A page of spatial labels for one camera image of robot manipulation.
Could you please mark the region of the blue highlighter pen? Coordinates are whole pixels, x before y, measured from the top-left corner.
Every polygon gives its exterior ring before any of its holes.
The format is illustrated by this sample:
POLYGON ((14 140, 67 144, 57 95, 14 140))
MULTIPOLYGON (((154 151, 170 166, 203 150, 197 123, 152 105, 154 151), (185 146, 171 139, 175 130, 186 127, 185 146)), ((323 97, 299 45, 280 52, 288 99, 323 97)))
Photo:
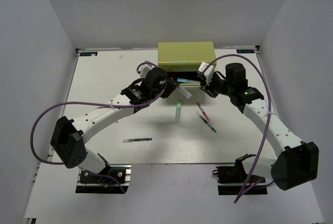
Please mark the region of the blue highlighter pen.
POLYGON ((190 83, 190 84, 199 84, 199 81, 195 81, 195 80, 190 80, 190 79, 183 79, 183 78, 178 78, 177 82, 179 83, 190 83))

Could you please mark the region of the green metal drawer toolbox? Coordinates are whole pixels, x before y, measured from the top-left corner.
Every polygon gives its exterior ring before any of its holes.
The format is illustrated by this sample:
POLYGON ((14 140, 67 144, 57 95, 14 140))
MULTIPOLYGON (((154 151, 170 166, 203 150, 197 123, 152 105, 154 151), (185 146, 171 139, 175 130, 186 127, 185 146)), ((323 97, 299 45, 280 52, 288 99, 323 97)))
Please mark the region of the green metal drawer toolbox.
POLYGON ((175 90, 163 103, 172 106, 178 102, 186 106, 197 102, 206 104, 210 98, 200 90, 198 69, 202 62, 210 63, 216 58, 212 42, 160 42, 158 43, 158 66, 168 72, 174 80, 187 79, 193 83, 181 84, 190 94, 186 98, 175 90))

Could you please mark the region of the orange highlighter pen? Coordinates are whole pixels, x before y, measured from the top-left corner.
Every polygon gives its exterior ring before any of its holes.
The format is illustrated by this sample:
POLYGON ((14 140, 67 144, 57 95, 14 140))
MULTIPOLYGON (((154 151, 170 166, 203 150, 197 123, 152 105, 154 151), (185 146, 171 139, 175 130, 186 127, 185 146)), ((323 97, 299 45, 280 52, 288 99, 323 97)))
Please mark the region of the orange highlighter pen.
POLYGON ((189 91, 187 91, 184 87, 178 85, 178 86, 176 87, 176 89, 177 89, 177 90, 178 90, 183 96, 185 96, 187 99, 190 99, 190 98, 191 98, 192 94, 191 94, 189 91))

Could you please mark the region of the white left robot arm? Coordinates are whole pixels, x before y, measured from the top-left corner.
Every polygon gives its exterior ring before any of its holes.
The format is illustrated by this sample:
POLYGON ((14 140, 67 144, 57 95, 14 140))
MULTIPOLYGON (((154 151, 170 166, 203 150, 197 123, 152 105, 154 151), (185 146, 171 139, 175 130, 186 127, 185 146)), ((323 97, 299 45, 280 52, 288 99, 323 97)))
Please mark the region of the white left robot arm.
POLYGON ((92 172, 97 181, 104 182, 110 176, 110 165, 85 144, 111 124, 139 112, 159 98, 167 98, 178 86, 179 83, 165 70, 148 69, 144 76, 124 88, 106 106, 98 106, 74 119, 59 118, 51 146, 66 168, 80 167, 92 172))

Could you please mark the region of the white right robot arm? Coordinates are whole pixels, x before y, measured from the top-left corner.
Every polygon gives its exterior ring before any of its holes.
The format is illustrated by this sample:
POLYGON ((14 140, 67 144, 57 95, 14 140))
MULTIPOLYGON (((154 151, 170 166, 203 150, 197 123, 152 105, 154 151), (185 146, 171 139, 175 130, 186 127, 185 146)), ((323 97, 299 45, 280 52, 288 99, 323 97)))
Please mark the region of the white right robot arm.
POLYGON ((289 190, 317 178, 319 149, 314 142, 304 142, 268 110, 268 101, 256 88, 248 86, 246 70, 240 63, 226 65, 226 77, 220 78, 214 66, 202 62, 198 69, 200 88, 210 97, 219 94, 251 120, 265 136, 275 158, 257 158, 247 154, 235 161, 234 173, 242 182, 254 176, 273 180, 282 190, 289 190))

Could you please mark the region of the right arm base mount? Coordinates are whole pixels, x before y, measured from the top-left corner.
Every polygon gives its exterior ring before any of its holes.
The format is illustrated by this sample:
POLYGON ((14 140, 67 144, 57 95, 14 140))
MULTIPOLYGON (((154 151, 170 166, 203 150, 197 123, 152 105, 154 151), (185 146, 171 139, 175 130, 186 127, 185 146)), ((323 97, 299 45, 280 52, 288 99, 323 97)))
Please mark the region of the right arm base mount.
MULTIPOLYGON (((234 166, 218 166, 212 170, 212 175, 217 179, 218 194, 223 196, 237 196, 247 175, 236 172, 234 166)), ((266 181, 262 179, 245 195, 267 195, 266 181)))

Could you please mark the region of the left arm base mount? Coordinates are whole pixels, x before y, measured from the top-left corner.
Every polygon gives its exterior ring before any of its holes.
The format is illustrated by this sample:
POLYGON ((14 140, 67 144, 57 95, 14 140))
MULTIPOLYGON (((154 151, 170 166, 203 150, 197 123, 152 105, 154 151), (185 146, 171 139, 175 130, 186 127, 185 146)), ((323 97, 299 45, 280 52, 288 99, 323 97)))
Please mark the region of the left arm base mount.
POLYGON ((80 169, 76 183, 76 193, 83 194, 124 194, 131 179, 131 165, 113 165, 107 172, 95 176, 89 171, 80 169))

